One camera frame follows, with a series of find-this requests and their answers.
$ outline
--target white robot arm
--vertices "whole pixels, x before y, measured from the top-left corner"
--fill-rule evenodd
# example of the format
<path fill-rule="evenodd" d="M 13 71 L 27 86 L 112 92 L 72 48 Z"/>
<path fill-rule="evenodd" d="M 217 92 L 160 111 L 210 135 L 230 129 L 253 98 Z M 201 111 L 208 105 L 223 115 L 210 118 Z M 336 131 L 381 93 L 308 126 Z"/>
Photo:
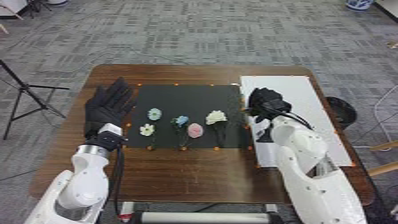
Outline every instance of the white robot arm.
<path fill-rule="evenodd" d="M 281 146 L 278 167 L 297 214 L 306 224 L 365 224 L 365 212 L 342 169 L 327 157 L 327 144 L 288 117 L 272 120 L 272 140 Z"/>
<path fill-rule="evenodd" d="M 121 136 L 121 128 L 107 124 L 102 133 Z M 75 172 L 66 170 L 54 179 L 45 196 L 25 224 L 95 224 L 109 197 L 109 150 L 98 145 L 80 145 L 72 162 Z M 79 221 L 66 219 L 56 211 L 56 202 L 66 209 L 89 208 Z"/>

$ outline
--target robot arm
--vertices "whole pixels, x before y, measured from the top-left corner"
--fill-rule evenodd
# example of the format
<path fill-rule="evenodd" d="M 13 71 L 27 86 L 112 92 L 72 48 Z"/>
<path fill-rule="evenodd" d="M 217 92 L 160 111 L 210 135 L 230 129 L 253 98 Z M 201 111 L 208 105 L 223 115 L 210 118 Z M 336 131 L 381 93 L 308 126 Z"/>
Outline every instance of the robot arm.
<path fill-rule="evenodd" d="M 86 103 L 86 144 L 79 146 L 72 158 L 75 172 L 66 170 L 48 187 L 25 224 L 93 224 L 98 220 L 109 198 L 109 178 L 104 168 L 109 153 L 121 148 L 125 141 L 121 121 L 132 111 L 136 101 L 132 88 L 120 78 L 109 89 L 96 89 Z M 66 209 L 89 208 L 79 221 L 56 212 L 56 202 Z"/>
<path fill-rule="evenodd" d="M 272 120 L 272 139 L 281 146 L 278 167 L 297 214 L 306 224 L 365 224 L 361 201 L 342 169 L 327 157 L 322 137 L 301 123 Z"/>
<path fill-rule="evenodd" d="M 120 144 L 121 128 L 111 123 L 104 126 L 98 134 L 96 145 L 91 143 L 79 146 L 73 155 L 75 172 L 66 170 L 54 179 L 45 196 L 31 213 L 25 224 L 95 224 L 109 197 L 109 178 L 104 168 L 109 165 L 107 142 Z M 56 211 L 56 202 L 66 209 L 89 208 L 79 221 L 64 218 Z"/>

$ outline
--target tripod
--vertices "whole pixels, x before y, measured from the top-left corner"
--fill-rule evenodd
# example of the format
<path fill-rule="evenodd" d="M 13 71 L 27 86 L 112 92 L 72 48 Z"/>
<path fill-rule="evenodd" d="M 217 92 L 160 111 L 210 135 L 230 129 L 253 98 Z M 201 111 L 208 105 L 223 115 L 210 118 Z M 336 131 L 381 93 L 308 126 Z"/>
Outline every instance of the tripod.
<path fill-rule="evenodd" d="M 41 12 L 41 6 L 52 11 L 48 8 L 47 3 L 43 3 L 43 0 L 27 0 L 29 2 L 29 8 L 31 8 L 31 17 L 34 18 L 34 12 Z"/>
<path fill-rule="evenodd" d="M 11 112 L 11 117 L 9 117 L 9 123 L 8 123 L 8 128 L 6 128 L 6 132 L 4 132 L 4 140 L 8 139 L 9 136 L 9 130 L 11 130 L 11 124 L 13 122 L 22 119 L 24 117 L 27 117 L 32 113 L 40 112 L 41 110 L 50 110 L 54 112 L 56 115 L 59 115 L 63 118 L 66 118 L 64 114 L 59 112 L 59 110 L 54 108 L 52 104 L 50 104 L 50 99 L 54 96 L 54 92 L 57 89 L 63 90 L 70 90 L 70 88 L 64 87 L 56 87 L 56 86 L 41 86 L 41 85 L 29 85 L 27 83 L 24 83 L 22 79 L 16 76 L 16 73 L 13 72 L 8 64 L 4 63 L 4 61 L 0 60 L 0 66 L 4 67 L 4 70 L 8 71 L 18 85 L 18 96 L 16 96 L 16 102 L 15 102 L 15 108 L 13 108 L 13 112 Z M 32 88 L 41 88 L 41 89 L 52 89 L 50 95 L 47 97 L 47 100 L 41 99 L 41 97 L 38 96 L 38 94 L 34 93 L 34 91 L 31 90 Z M 40 108 L 34 109 L 32 111 L 29 111 L 25 114 L 22 114 L 20 116 L 16 116 L 16 109 L 18 109 L 18 105 L 20 105 L 20 99 L 22 99 L 22 94 L 27 94 L 36 103 L 40 104 Z"/>

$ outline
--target blue flower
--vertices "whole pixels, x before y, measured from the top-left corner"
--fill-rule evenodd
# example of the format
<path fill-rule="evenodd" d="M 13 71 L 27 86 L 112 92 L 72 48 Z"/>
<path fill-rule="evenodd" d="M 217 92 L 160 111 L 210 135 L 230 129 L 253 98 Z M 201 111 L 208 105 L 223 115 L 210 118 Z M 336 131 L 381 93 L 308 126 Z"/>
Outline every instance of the blue flower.
<path fill-rule="evenodd" d="M 178 127 L 182 128 L 182 126 L 187 124 L 189 122 L 189 117 L 187 116 L 180 116 L 178 117 L 178 120 L 176 120 L 176 124 L 178 124 Z"/>
<path fill-rule="evenodd" d="M 157 121 L 162 117 L 162 110 L 159 108 L 153 108 L 150 111 L 148 111 L 148 118 L 152 121 Z"/>

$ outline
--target white paper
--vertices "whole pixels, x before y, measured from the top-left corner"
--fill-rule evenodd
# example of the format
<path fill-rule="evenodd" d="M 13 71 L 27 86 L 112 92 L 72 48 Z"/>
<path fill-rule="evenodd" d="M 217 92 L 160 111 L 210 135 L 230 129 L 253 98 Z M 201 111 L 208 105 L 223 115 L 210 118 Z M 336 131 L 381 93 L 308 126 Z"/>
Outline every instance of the white paper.
<path fill-rule="evenodd" d="M 285 101 L 292 104 L 292 112 L 301 115 L 308 120 L 315 131 L 319 132 L 327 145 L 329 156 L 338 166 L 352 166 L 352 159 L 345 150 L 345 146 L 340 140 L 340 136 L 335 132 L 335 126 L 327 116 L 327 112 L 322 106 L 319 95 L 306 76 L 242 76 L 242 93 L 246 96 L 246 103 L 249 102 L 249 96 L 255 88 L 269 88 L 283 94 Z M 253 128 L 253 136 L 262 127 Z M 276 143 L 258 143 L 256 155 L 262 167 L 276 167 Z"/>

